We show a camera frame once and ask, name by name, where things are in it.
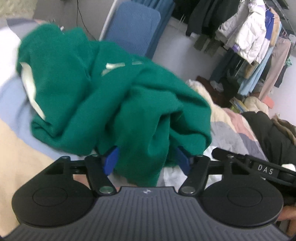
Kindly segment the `green hooded sweatshirt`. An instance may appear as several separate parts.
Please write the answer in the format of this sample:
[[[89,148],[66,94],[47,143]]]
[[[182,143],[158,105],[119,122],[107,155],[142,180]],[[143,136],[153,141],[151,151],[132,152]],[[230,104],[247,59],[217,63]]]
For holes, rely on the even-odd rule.
[[[211,108],[183,80],[80,28],[42,24],[18,48],[16,70],[36,111],[32,134],[67,153],[119,148],[115,172],[156,186],[175,148],[201,155],[212,142]]]

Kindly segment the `black garment on bed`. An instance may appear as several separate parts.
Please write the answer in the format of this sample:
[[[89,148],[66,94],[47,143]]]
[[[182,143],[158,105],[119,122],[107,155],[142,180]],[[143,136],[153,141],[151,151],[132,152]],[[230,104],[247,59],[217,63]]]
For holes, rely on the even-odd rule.
[[[267,159],[274,164],[295,165],[295,145],[281,133],[262,111],[242,113],[247,120]]]

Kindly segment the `pastel patchwork quilt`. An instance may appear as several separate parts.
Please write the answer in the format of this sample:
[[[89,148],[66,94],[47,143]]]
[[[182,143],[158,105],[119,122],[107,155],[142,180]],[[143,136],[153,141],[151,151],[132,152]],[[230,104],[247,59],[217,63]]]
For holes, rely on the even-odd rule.
[[[13,194],[23,184],[62,156],[34,138],[30,131],[33,109],[22,81],[16,73],[16,57],[23,37],[40,25],[24,18],[1,19],[1,236],[18,226],[12,210]],[[188,80],[187,85],[210,104],[212,143],[204,151],[211,156],[221,148],[236,154],[266,159],[259,141],[247,120],[227,108],[216,105],[201,81]]]

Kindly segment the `light blue hanging garment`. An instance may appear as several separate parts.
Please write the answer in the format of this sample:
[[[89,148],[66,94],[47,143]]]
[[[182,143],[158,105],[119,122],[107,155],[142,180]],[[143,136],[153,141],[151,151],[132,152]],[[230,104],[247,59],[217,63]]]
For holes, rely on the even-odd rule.
[[[255,70],[253,71],[253,73],[251,74],[251,76],[249,78],[241,77],[238,79],[238,83],[240,84],[240,87],[238,89],[239,95],[247,96],[249,93],[251,93],[254,90],[255,85],[258,83],[258,81],[262,75],[262,72],[264,71],[264,68],[267,65],[267,62],[273,52],[273,49],[274,49],[274,47],[270,47],[267,50],[267,53],[266,53],[264,59],[255,68]]]

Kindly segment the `beige hanging trousers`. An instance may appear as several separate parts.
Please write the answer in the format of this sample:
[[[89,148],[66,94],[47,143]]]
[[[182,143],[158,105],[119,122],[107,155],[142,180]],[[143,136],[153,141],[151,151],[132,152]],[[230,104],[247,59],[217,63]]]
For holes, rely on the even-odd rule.
[[[290,47],[290,40],[278,37],[273,52],[271,54],[271,65],[267,73],[262,90],[258,97],[260,101],[263,101],[272,90],[285,64],[288,53],[290,51]]]

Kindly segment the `blue padded chair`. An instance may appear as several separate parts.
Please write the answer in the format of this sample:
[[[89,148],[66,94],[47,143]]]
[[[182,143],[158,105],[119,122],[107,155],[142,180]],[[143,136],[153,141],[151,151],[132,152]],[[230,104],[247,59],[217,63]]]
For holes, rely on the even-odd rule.
[[[118,44],[125,51],[145,56],[161,20],[160,13],[134,1],[114,1],[100,41]]]

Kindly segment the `white puffer jacket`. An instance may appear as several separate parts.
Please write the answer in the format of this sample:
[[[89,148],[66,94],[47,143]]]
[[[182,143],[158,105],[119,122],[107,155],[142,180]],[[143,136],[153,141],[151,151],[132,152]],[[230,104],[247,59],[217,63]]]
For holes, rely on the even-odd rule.
[[[268,49],[265,13],[264,1],[240,1],[237,12],[219,26],[215,39],[228,48],[235,47],[248,63],[261,63]]]

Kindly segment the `black hanging jacket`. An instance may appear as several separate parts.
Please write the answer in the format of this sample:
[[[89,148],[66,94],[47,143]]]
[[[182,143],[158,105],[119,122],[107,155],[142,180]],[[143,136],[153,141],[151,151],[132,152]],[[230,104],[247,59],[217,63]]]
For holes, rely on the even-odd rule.
[[[187,24],[185,35],[206,35],[212,37],[220,25],[235,15],[240,1],[199,0],[175,1],[173,17]]]

